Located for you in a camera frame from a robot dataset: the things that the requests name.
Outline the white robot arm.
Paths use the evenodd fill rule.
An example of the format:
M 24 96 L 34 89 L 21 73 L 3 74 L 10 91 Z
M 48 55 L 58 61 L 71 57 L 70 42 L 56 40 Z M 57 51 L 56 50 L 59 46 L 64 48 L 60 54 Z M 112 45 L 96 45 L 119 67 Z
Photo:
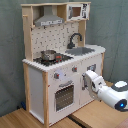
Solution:
M 128 83 L 118 81 L 109 87 L 102 76 L 91 70 L 85 72 L 85 78 L 89 94 L 93 99 L 103 101 L 120 112 L 128 111 Z

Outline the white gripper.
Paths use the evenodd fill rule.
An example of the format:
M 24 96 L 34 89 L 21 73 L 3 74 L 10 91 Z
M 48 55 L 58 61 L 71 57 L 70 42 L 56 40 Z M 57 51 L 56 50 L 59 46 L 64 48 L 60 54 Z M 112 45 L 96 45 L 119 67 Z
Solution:
M 102 76 L 99 76 L 97 73 L 92 70 L 85 72 L 85 78 L 88 86 L 89 95 L 93 99 L 98 98 L 98 91 L 106 85 Z

